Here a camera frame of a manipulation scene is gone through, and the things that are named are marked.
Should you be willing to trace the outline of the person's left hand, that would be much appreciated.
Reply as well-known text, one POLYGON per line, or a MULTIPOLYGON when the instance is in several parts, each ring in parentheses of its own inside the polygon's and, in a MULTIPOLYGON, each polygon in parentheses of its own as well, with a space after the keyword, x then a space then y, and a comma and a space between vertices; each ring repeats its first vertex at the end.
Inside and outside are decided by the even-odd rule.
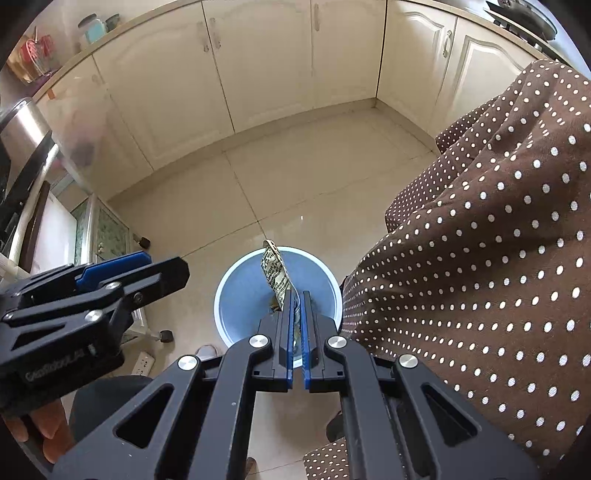
POLYGON ((26 417, 30 419, 28 424, 24 422, 24 417, 3 415, 2 419, 14 439, 20 443, 27 442, 31 433, 37 434, 36 443, 50 464, 55 464, 74 446, 74 437, 60 400, 48 403, 26 414, 26 417))

